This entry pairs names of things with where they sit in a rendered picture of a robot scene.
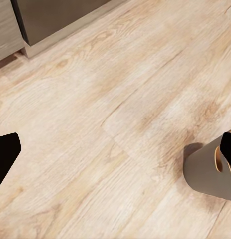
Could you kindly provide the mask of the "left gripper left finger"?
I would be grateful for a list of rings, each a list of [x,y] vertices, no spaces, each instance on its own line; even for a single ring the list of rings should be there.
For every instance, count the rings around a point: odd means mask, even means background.
[[[0,185],[21,152],[17,132],[0,136]]]

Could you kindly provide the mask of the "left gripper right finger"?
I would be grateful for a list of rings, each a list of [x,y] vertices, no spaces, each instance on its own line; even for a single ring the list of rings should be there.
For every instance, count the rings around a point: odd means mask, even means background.
[[[220,151],[231,166],[231,133],[225,132],[220,143]]]

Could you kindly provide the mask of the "trash can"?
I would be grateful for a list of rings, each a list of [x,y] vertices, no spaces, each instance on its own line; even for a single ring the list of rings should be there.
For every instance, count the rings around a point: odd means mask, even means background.
[[[231,166],[220,151],[222,136],[188,156],[183,174],[195,191],[231,201]]]

